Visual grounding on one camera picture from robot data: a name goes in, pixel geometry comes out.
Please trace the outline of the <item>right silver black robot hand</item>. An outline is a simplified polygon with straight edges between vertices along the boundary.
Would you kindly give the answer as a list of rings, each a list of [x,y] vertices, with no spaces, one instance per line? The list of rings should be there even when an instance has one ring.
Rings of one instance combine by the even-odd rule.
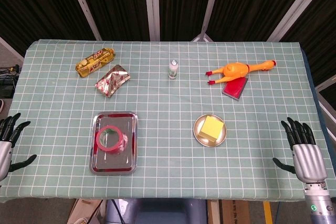
[[[273,158],[277,167],[292,174],[303,183],[324,183],[328,177],[320,147],[316,144],[314,134],[306,123],[294,121],[288,117],[287,122],[281,121],[292,152],[293,165],[282,163]]]

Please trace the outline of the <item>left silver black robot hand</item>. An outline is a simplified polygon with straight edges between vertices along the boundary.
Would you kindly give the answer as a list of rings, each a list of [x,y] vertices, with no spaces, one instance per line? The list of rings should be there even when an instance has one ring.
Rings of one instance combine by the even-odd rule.
[[[37,157],[37,155],[34,154],[25,161],[12,163],[12,154],[16,142],[23,129],[30,124],[30,121],[26,121],[14,128],[20,115],[20,113],[17,113],[13,116],[1,119],[1,181],[3,181],[9,173],[30,165]]]

